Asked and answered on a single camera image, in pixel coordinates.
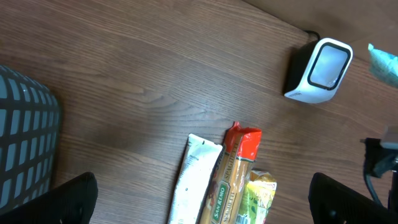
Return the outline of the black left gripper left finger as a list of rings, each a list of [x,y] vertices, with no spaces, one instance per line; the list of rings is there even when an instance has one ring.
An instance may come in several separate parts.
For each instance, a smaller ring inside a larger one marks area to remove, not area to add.
[[[89,223],[98,197],[94,173],[85,172],[1,215],[1,224]]]

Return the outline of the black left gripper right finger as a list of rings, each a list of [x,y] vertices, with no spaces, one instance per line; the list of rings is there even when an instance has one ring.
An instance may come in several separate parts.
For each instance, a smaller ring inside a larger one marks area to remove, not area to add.
[[[308,201],[314,224],[397,224],[397,214],[329,176],[317,172]]]

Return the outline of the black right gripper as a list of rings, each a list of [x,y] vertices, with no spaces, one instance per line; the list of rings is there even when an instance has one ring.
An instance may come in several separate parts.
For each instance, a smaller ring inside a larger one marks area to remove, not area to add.
[[[364,177],[380,179],[391,171],[392,178],[397,179],[397,126],[387,126],[380,139],[366,138],[361,142],[365,145]]]

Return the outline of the green juice carton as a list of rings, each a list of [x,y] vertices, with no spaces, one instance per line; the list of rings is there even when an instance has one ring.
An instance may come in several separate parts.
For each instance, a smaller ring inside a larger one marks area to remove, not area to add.
[[[235,224],[265,224],[276,189],[277,181],[270,173],[250,171]]]

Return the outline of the teal wipes packet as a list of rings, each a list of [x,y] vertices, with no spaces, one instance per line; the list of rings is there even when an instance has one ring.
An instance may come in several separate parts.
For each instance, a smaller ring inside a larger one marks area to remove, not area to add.
[[[368,44],[369,71],[380,81],[397,88],[397,56]]]

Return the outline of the orange pasta packet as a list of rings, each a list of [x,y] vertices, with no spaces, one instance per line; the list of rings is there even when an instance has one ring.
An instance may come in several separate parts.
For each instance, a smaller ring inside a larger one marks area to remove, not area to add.
[[[244,128],[237,121],[228,129],[199,224],[236,221],[246,176],[257,158],[261,137],[260,129]]]

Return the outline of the white cream tube gold cap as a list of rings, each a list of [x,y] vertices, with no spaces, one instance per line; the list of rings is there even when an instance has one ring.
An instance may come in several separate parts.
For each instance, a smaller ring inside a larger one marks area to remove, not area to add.
[[[175,185],[169,223],[196,223],[208,183],[223,147],[194,134],[187,146]]]

